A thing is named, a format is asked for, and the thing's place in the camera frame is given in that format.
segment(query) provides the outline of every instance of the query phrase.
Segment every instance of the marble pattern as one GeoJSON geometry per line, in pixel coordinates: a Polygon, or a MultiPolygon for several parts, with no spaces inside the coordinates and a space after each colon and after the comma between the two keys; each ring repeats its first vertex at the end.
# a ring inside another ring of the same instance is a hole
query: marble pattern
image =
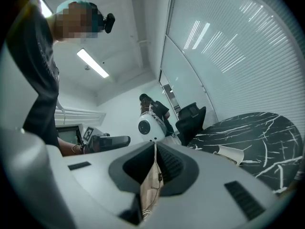
{"type": "Polygon", "coordinates": [[[269,112],[238,115],[199,133],[188,145],[218,152],[218,145],[244,151],[240,167],[280,194],[294,179],[302,159],[302,138],[287,118],[269,112]]]}

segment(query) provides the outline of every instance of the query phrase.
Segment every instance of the dark t-shirt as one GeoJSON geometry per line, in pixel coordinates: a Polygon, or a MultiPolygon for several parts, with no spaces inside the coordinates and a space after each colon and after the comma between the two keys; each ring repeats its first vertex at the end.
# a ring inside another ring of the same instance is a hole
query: dark t-shirt
{"type": "Polygon", "coordinates": [[[52,34],[38,7],[29,7],[7,38],[7,45],[15,63],[38,93],[23,128],[46,144],[59,147],[54,119],[59,70],[53,60],[52,34]]]}
{"type": "Polygon", "coordinates": [[[165,114],[169,111],[169,109],[167,107],[165,107],[162,103],[160,103],[159,101],[156,101],[153,105],[152,105],[152,110],[153,112],[160,118],[163,120],[166,129],[167,129],[167,133],[165,136],[169,136],[172,135],[174,133],[173,131],[173,127],[172,125],[169,123],[168,119],[166,119],[164,116],[165,114]]]}

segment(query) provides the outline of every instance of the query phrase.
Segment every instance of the chair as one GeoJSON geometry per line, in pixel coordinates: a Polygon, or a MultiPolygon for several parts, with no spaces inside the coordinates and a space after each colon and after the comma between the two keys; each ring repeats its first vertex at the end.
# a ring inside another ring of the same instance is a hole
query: chair
{"type": "Polygon", "coordinates": [[[199,109],[196,103],[180,110],[176,127],[181,134],[180,140],[183,146],[187,146],[200,131],[203,131],[205,113],[206,107],[199,109]]]}

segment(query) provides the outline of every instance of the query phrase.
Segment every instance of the person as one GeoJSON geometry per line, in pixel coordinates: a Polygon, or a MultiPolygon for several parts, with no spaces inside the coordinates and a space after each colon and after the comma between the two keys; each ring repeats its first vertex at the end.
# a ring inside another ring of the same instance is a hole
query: person
{"type": "Polygon", "coordinates": [[[154,101],[149,97],[147,94],[141,94],[140,95],[140,105],[141,105],[141,114],[144,112],[149,111],[150,106],[152,108],[152,111],[161,119],[163,120],[165,126],[166,126],[166,134],[167,136],[175,136],[174,130],[172,125],[169,123],[168,118],[171,116],[169,113],[169,109],[165,107],[162,103],[159,101],[154,101]]]}
{"type": "Polygon", "coordinates": [[[57,146],[63,156],[83,154],[85,148],[61,140],[55,127],[60,78],[53,45],[96,36],[103,30],[103,16],[91,2],[68,0],[45,18],[37,1],[27,4],[6,38],[15,63],[38,93],[23,129],[38,135],[45,144],[57,146]]]}

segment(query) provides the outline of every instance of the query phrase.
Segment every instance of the ceiling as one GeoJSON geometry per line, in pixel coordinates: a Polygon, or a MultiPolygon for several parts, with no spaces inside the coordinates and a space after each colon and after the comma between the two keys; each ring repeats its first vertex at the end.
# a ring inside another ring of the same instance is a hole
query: ceiling
{"type": "MultiPolygon", "coordinates": [[[[53,12],[66,0],[45,0],[53,12]]],[[[88,0],[106,16],[113,13],[116,22],[110,34],[98,38],[58,42],[54,45],[54,60],[60,70],[61,82],[74,82],[97,94],[101,89],[123,85],[139,72],[150,71],[143,0],[88,0]],[[102,78],[94,70],[86,71],[85,62],[76,53],[81,49],[110,75],[102,78]]]]}

